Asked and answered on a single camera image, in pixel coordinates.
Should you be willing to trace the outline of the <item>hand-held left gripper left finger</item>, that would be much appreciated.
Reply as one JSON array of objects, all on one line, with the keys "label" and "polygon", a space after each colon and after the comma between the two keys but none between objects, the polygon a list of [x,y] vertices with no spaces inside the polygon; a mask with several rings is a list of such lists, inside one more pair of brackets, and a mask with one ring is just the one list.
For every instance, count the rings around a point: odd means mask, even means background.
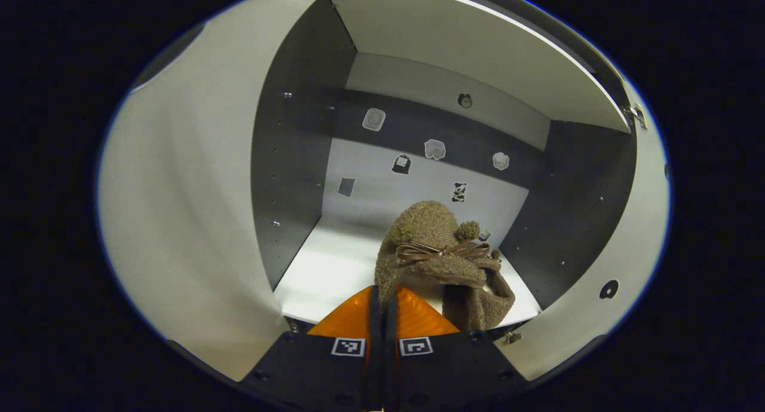
[{"label": "hand-held left gripper left finger", "polygon": [[375,410],[383,404],[380,324],[370,286],[309,331],[282,333],[241,385],[281,410]]}]

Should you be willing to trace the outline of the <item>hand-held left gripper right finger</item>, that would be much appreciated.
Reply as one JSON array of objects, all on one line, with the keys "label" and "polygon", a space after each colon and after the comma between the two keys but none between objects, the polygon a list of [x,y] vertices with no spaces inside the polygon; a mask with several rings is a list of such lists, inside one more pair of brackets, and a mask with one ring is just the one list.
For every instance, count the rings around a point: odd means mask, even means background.
[{"label": "hand-held left gripper right finger", "polygon": [[485,331],[461,331],[412,290],[386,306],[385,409],[487,410],[528,380]]}]

